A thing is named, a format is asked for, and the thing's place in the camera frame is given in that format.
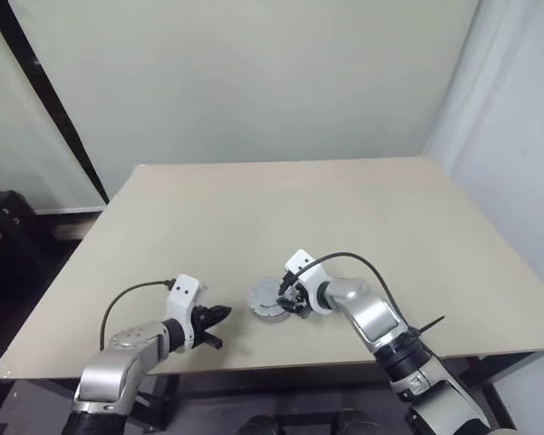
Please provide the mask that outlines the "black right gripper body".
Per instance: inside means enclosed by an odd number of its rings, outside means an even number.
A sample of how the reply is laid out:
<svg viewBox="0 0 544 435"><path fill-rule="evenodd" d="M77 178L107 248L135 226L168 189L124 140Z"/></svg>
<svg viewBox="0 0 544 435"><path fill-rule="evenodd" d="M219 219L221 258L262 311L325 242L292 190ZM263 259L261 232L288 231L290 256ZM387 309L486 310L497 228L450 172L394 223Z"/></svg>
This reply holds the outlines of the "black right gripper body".
<svg viewBox="0 0 544 435"><path fill-rule="evenodd" d="M294 278L294 274L286 272L278 289L278 297L286 297L294 300L300 306L297 314L300 318L306 319L310 315L310 304L308 294L304 286Z"/></svg>

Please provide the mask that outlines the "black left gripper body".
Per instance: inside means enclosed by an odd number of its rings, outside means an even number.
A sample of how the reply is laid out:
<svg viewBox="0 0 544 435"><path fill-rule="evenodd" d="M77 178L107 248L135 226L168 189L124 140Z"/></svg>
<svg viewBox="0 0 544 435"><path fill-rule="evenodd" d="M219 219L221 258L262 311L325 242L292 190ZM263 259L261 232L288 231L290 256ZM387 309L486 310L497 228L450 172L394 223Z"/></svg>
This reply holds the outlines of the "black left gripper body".
<svg viewBox="0 0 544 435"><path fill-rule="evenodd" d="M222 340L209 332L209 328L213 327L207 325L207 316L210 314L210 308L211 307L197 305L192 310L191 324L194 333L193 348L206 344L218 350L223 346Z"/></svg>

